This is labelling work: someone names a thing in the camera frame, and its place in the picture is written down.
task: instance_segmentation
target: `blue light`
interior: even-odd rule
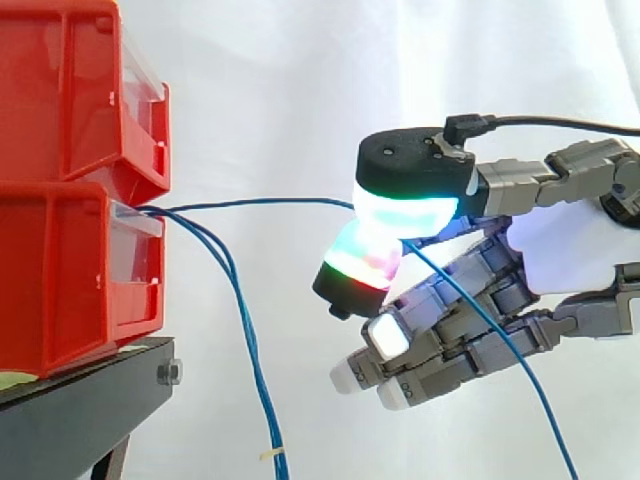
[[[440,233],[455,215],[458,199],[394,200],[369,193],[356,183],[353,206],[363,224],[405,240]]]

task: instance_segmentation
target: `cable connector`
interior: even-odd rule
[[[479,137],[496,127],[495,115],[454,115],[447,117],[443,137],[450,145],[463,147],[468,138]]]

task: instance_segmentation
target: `yellow tag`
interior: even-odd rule
[[[284,453],[284,447],[274,448],[273,450],[269,450],[268,452],[264,452],[260,455],[260,461],[269,460],[270,458],[275,457],[276,455],[280,455]]]

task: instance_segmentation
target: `white backdrop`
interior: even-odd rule
[[[634,0],[120,3],[172,87],[173,189],[163,206],[349,199],[360,139],[452,113],[640,123]],[[582,138],[591,136],[514,128],[469,146],[484,160],[533,159]],[[194,218],[236,256],[293,479],[567,478],[518,368],[400,413],[374,392],[334,393],[328,372],[362,345],[360,325],[329,317],[310,285],[348,212],[265,206]],[[420,272],[409,262],[401,283]],[[184,383],[135,432],[125,478],[272,478],[270,462],[258,461],[268,432],[232,291],[175,227],[162,333],[177,338]],[[639,362],[639,339],[565,340],[531,360],[583,479],[640,477]]]

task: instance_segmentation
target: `black cable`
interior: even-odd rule
[[[620,135],[624,137],[640,137],[640,128],[620,127],[605,123],[589,122],[563,117],[546,117],[535,115],[512,115],[496,117],[495,115],[479,115],[477,113],[454,115],[447,117],[444,127],[444,139],[450,145],[464,146],[464,142],[479,137],[500,127],[543,126],[573,128],[590,132]]]
[[[608,133],[610,135],[621,135],[624,137],[640,137],[640,128],[620,127],[617,125],[608,125],[606,123],[576,120],[574,118],[512,115],[506,117],[496,117],[493,122],[489,123],[493,123],[493,126],[495,126],[495,128],[517,125],[537,125],[544,127],[574,128],[577,130],[588,130],[590,132]]]

